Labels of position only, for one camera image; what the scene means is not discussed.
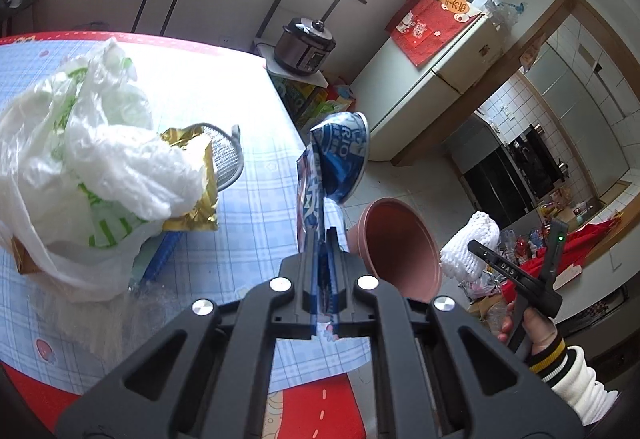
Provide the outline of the person's right hand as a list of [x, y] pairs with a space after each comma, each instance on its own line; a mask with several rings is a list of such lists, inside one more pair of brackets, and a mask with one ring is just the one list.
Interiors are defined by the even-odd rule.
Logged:
[[[506, 316], [504, 317], [499, 334], [498, 341], [505, 344], [508, 341], [512, 331], [513, 321], [512, 313], [515, 303], [509, 303], [506, 306]], [[558, 336], [558, 330], [553, 322], [541, 315], [535, 308], [526, 308], [523, 315], [523, 326], [530, 340], [530, 354], [544, 352]]]

